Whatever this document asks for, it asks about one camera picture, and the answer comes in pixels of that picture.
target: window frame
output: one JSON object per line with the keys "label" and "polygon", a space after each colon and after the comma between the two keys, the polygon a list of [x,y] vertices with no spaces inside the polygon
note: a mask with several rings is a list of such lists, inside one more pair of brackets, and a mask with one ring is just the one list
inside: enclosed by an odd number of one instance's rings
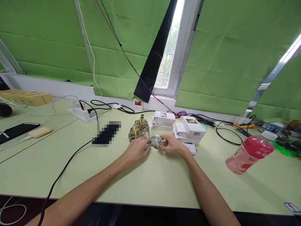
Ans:
{"label": "window frame", "polygon": [[169,77],[167,89],[153,88],[154,95],[176,97],[180,86],[184,67],[187,61],[189,49],[194,35],[193,27],[197,22],[199,6],[202,0],[185,0],[180,23],[179,34],[176,43],[174,59]]}

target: window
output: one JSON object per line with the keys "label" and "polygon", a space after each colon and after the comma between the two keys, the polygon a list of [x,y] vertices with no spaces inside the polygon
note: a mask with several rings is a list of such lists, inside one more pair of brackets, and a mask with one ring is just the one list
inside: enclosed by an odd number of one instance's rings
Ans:
{"label": "window", "polygon": [[192,42],[200,0],[178,0],[153,93],[175,97]]}

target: white wall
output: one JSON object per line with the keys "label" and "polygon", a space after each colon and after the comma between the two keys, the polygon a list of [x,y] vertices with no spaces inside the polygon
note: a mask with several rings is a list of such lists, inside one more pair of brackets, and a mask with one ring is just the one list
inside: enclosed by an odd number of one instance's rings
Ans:
{"label": "white wall", "polygon": [[[65,96],[74,95],[82,100],[101,100],[100,96],[95,96],[92,86],[84,86],[74,84],[72,82],[62,82],[44,78],[36,78],[25,75],[17,75],[13,73],[0,73],[1,78],[9,86],[10,89],[24,89],[31,91],[38,91],[43,93],[50,93],[53,96]],[[168,106],[174,112],[186,111],[187,113],[202,114],[210,118],[225,120],[225,121],[235,121],[237,116],[224,115],[218,113],[211,113],[206,111],[197,111],[186,108],[175,107],[176,100],[170,97],[156,96],[161,100],[166,106]],[[119,104],[133,107],[132,100],[103,97],[102,99],[105,103],[117,102]],[[168,109],[157,101],[153,96],[150,97],[148,103],[143,103],[143,110],[158,110],[158,111],[168,111]]]}

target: hand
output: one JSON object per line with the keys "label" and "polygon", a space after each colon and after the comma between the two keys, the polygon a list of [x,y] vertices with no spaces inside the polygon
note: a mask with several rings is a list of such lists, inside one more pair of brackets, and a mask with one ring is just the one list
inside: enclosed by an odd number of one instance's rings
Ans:
{"label": "hand", "polygon": [[140,137],[133,140],[125,152],[121,155],[123,161],[126,163],[126,167],[140,161],[149,153],[151,146],[149,145],[146,149],[145,146],[150,142],[148,137]]}
{"label": "hand", "polygon": [[189,152],[189,149],[180,141],[178,141],[175,136],[173,135],[161,135],[160,136],[163,139],[166,139],[164,143],[164,147],[159,147],[159,151],[165,151],[172,154],[183,154],[184,152]]}

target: red wire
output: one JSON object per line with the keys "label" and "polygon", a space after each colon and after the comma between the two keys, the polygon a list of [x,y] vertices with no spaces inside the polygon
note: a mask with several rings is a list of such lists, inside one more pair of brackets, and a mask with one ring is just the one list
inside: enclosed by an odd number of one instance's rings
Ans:
{"label": "red wire", "polygon": [[[122,49],[122,51],[123,51],[123,54],[125,55],[125,57],[126,57],[126,59],[128,60],[128,62],[131,64],[131,66],[134,68],[134,66],[132,65],[132,63],[130,62],[130,60],[128,59],[128,57],[126,56],[126,54],[125,54],[125,52],[124,52],[124,50],[123,50],[123,48],[122,48],[120,42],[118,41],[117,37],[115,36],[115,34],[114,34],[114,32],[113,32],[113,30],[112,30],[112,28],[111,28],[111,26],[110,26],[110,24],[109,24],[107,18],[106,18],[106,16],[104,15],[104,13],[103,13],[103,11],[102,11],[102,9],[101,9],[101,7],[100,7],[100,5],[99,5],[99,3],[98,3],[97,0],[96,0],[96,2],[97,2],[97,4],[98,4],[98,7],[100,8],[101,13],[103,14],[103,17],[105,18],[105,20],[106,20],[106,22],[107,22],[107,24],[108,24],[108,26],[109,26],[111,32],[113,33],[115,39],[116,39],[117,42],[119,43],[119,45],[120,45],[120,47],[121,47],[121,49]],[[144,84],[144,86],[147,88],[147,86],[145,85],[145,83],[143,82],[143,80],[141,79],[141,77],[139,77],[139,78],[140,78],[140,80],[142,81],[142,83]],[[165,107],[167,107],[167,106],[166,106],[162,101],[160,101],[158,98],[156,98],[156,99],[157,99],[159,102],[161,102]],[[181,116],[181,115],[176,114],[176,113],[173,112],[172,110],[170,110],[170,111],[171,111],[172,113],[174,113],[174,115]]]}

